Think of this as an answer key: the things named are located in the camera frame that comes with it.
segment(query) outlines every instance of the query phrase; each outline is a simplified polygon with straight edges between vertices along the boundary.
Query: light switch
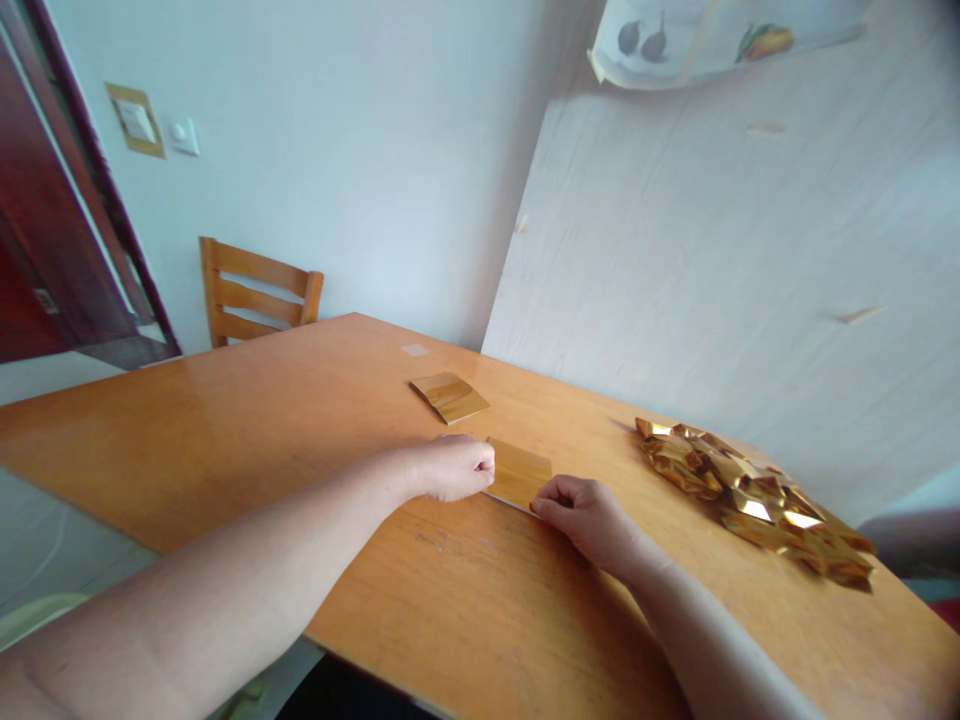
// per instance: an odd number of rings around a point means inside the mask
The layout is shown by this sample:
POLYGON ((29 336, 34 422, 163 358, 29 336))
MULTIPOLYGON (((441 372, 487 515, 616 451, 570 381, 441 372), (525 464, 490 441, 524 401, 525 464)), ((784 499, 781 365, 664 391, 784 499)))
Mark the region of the light switch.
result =
POLYGON ((170 147, 184 155, 200 157, 200 143, 192 118, 172 118, 166 125, 170 147))
POLYGON ((117 100, 116 103, 117 111, 120 113, 120 121, 130 137, 148 143, 157 142, 150 116, 143 105, 130 100, 117 100))

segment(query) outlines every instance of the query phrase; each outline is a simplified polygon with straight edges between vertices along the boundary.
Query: hand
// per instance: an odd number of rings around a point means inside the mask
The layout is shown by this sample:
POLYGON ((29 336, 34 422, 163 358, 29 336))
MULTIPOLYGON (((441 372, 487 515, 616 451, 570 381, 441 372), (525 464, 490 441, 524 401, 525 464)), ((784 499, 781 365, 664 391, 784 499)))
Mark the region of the hand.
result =
POLYGON ((405 452, 417 495, 453 502, 493 484, 493 447, 470 435, 441 435, 405 452))
POLYGON ((564 533, 587 560, 623 583, 642 562, 668 563, 606 485, 557 475, 537 492, 530 509, 564 533))

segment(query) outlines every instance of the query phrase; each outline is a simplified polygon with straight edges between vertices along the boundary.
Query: gold origami piece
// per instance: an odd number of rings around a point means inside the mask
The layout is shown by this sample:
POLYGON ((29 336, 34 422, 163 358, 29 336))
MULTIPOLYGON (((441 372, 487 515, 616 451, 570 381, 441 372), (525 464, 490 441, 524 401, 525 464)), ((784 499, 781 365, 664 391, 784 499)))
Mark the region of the gold origami piece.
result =
POLYGON ((758 467, 712 433, 637 418, 651 467, 688 495, 722 506, 734 535, 809 568, 843 587, 873 592, 876 554, 867 538, 817 505, 782 470, 758 467))

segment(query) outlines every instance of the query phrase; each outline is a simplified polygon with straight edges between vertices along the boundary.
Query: wooden table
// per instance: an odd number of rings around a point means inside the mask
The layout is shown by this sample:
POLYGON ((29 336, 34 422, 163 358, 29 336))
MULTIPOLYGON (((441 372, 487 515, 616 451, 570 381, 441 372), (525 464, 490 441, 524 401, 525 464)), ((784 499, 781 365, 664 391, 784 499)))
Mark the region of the wooden table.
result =
MULTIPOLYGON (((831 717, 960 706, 960 638, 920 600, 882 566, 863 595, 725 531, 640 459, 632 423, 649 413, 362 315, 0 408, 0 461, 169 553, 446 431, 407 384, 445 370, 492 404, 457 431, 608 483, 831 717), (412 357, 411 343, 430 352, 412 357)), ((622 589, 542 522, 482 495, 396 512, 306 634, 459 718, 687 713, 622 589)))

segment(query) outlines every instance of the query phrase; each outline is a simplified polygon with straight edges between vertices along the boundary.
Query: forearm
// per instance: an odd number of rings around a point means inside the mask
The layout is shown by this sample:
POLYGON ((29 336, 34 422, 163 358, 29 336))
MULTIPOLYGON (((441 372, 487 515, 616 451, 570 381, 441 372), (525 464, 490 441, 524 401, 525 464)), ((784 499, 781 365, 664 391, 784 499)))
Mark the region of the forearm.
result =
POLYGON ((696 578, 652 541, 624 578, 697 720, 812 720, 817 708, 696 578))
POLYGON ((0 664, 20 666, 71 715, 202 718, 304 630, 380 523, 415 494, 412 472, 403 451, 379 456, 254 513, 0 664))

